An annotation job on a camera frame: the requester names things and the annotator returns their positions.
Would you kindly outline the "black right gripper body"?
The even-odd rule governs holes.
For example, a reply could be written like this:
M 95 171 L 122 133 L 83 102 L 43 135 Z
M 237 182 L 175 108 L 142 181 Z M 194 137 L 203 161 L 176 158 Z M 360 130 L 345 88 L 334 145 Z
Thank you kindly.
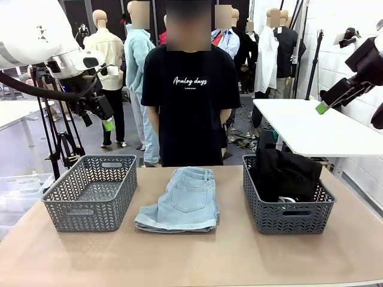
M 383 86 L 383 55 L 375 45 L 375 38 L 368 38 L 345 61 L 345 64 L 355 72 L 348 80 L 351 86 L 369 83 Z

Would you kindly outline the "black garment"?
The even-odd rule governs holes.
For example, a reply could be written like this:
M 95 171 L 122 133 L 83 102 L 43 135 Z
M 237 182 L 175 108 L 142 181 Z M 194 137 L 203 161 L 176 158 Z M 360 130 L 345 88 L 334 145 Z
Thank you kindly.
M 310 158 L 277 149 L 258 149 L 249 173 L 259 197 L 277 202 L 289 197 L 296 202 L 314 201 L 323 165 Z

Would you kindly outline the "person's right forearm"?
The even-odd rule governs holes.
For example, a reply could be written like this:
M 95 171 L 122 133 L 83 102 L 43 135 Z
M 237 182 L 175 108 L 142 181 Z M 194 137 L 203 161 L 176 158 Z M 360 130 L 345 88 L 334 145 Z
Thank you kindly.
M 148 117 L 150 120 L 150 123 L 152 125 L 152 128 L 156 135 L 159 135 L 159 112 L 160 108 L 155 106 L 148 106 L 147 107 Z

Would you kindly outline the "black light stand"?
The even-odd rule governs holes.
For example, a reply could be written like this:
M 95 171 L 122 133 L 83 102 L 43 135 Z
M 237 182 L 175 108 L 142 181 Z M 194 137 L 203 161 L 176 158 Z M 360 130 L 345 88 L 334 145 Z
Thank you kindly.
M 315 49 L 314 59 L 312 61 L 312 68 L 311 68 L 311 73 L 310 73 L 310 77 L 309 77 L 309 81 L 308 81 L 308 88 L 307 88 L 306 96 L 305 96 L 306 100 L 310 99 L 311 88 L 312 88 L 312 84 L 313 84 L 313 81 L 314 81 L 315 71 L 316 71 L 316 67 L 317 67 L 317 63 L 318 63 L 318 55 L 319 55 L 319 52 L 320 52 L 320 46 L 321 46 L 321 42 L 323 40 L 323 36 L 324 36 L 324 32 L 321 29 L 321 30 L 318 31 L 317 46 L 316 46 L 316 49 Z

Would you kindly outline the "mannequin in cream shirt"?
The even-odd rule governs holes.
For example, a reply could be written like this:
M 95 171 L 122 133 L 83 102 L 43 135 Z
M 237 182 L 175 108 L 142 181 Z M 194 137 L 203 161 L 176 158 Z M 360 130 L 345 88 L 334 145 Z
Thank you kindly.
M 126 146 L 124 139 L 124 110 L 122 101 L 123 71 L 121 70 L 124 44 L 122 40 L 107 29 L 107 14 L 103 10 L 94 10 L 93 22 L 97 28 L 96 33 L 87 36 L 83 40 L 85 49 L 96 50 L 104 55 L 106 65 L 114 65 L 120 68 L 119 76 L 103 76 L 99 74 L 102 90 L 101 94 L 108 99 L 113 111 L 115 123 L 116 144 Z

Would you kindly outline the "mannequin in light blue fleece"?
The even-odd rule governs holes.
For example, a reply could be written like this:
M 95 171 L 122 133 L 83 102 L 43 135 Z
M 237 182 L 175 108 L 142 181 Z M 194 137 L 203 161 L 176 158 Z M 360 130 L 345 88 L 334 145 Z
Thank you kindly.
M 143 162 L 146 167 L 160 166 L 159 140 L 148 117 L 147 107 L 141 104 L 144 76 L 144 63 L 147 54 L 154 48 L 151 41 L 148 1 L 131 0 L 127 12 L 131 23 L 126 25 L 127 36 L 124 42 L 126 59 L 126 86 L 132 102 L 133 116 L 139 140 L 144 150 Z

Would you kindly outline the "mannequin in black shirt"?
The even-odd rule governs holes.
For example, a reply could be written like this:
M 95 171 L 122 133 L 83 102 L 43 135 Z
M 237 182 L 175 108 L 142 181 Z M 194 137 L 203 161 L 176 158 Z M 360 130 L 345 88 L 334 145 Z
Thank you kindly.
M 293 74 L 291 57 L 297 44 L 298 34 L 295 30 L 287 27 L 288 11 L 281 10 L 280 26 L 273 30 L 275 38 L 279 42 L 277 53 L 276 89 L 270 92 L 273 99 L 283 99 L 287 78 Z

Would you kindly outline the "grey plastic lattice basket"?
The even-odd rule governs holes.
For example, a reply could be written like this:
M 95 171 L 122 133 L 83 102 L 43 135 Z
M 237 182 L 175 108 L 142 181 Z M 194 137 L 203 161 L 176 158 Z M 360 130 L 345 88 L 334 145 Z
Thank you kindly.
M 244 155 L 243 190 L 257 230 L 261 234 L 321 234 L 336 203 L 336 197 L 324 185 L 317 184 L 314 200 L 283 203 L 263 201 L 250 175 L 256 165 L 256 156 Z
M 117 231 L 138 186 L 135 155 L 85 155 L 44 193 L 56 231 Z

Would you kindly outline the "mannequin in white shirt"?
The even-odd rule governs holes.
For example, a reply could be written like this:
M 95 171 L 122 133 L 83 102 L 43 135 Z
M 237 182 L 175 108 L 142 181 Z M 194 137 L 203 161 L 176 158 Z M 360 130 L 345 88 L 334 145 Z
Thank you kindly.
M 280 27 L 280 15 L 281 12 L 277 8 L 271 8 L 266 12 L 266 25 L 259 36 L 258 43 L 255 92 L 266 94 L 269 88 L 276 89 L 279 42 L 273 28 Z

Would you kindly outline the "dark grey crate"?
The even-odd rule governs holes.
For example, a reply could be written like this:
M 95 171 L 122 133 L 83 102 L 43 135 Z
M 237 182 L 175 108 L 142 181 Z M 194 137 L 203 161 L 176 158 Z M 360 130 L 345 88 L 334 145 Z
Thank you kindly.
M 278 134 L 274 129 L 262 128 L 259 134 L 257 148 L 276 149 Z

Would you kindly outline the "person in black t-shirt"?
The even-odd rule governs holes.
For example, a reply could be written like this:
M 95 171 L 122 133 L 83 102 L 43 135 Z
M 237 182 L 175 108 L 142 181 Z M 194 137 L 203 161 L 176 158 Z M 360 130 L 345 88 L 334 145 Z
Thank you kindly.
M 233 59 L 210 38 L 211 0 L 166 0 L 167 42 L 145 59 L 142 105 L 160 108 L 163 167 L 221 166 L 220 111 L 240 106 Z

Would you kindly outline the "mannequin in red top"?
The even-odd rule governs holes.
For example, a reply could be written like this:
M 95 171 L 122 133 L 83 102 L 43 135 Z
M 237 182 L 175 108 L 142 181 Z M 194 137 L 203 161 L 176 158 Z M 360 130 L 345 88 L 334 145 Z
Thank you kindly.
M 164 25 L 166 27 L 166 15 L 163 17 Z M 159 44 L 165 45 L 166 44 L 166 36 L 167 36 L 167 30 L 165 30 L 163 33 L 159 35 Z

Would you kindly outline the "clear plastic storage box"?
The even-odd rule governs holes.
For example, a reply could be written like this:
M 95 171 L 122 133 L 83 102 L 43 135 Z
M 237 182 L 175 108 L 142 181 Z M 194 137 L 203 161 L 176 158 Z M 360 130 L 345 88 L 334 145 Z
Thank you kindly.
M 52 173 L 0 178 L 0 212 L 28 211 L 54 181 Z

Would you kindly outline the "mannequin in black coat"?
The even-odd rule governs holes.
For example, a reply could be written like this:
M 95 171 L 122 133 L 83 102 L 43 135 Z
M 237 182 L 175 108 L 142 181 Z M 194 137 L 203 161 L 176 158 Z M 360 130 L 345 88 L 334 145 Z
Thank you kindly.
M 237 27 L 238 20 L 239 10 L 234 8 L 232 12 L 232 29 L 239 37 L 239 48 L 234 57 L 234 63 L 238 80 L 241 83 L 241 93 L 253 93 L 256 63 L 252 52 L 256 51 L 256 43 L 247 33 Z

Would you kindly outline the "mannequin in light blue shirt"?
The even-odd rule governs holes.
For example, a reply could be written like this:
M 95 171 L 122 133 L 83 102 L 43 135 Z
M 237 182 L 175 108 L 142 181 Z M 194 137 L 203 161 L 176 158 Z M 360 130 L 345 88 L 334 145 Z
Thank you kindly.
M 234 59 L 240 46 L 240 39 L 232 29 L 233 8 L 231 5 L 215 5 L 215 29 L 211 32 L 211 43 L 221 48 Z

